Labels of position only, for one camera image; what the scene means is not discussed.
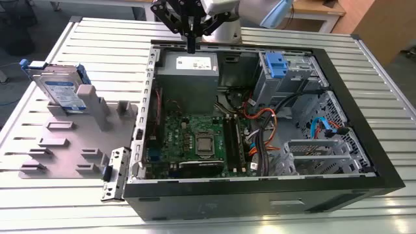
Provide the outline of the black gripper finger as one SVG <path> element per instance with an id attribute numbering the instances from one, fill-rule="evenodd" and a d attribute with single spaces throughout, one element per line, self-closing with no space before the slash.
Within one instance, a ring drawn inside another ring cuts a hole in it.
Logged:
<path id="1" fill-rule="evenodd" d="M 192 54 L 192 34 L 190 31 L 188 17 L 176 17 L 168 10 L 168 0 L 155 0 L 151 4 L 151 11 L 156 18 L 164 23 L 174 34 L 180 34 L 187 43 L 187 52 Z"/>
<path id="2" fill-rule="evenodd" d="M 212 32 L 220 27 L 220 25 L 228 20 L 231 17 L 231 12 L 224 12 L 216 14 L 208 20 L 202 21 L 206 15 L 203 13 L 196 13 L 194 16 L 194 24 L 191 30 L 191 53 L 196 52 L 196 38 L 202 36 L 210 36 Z"/>

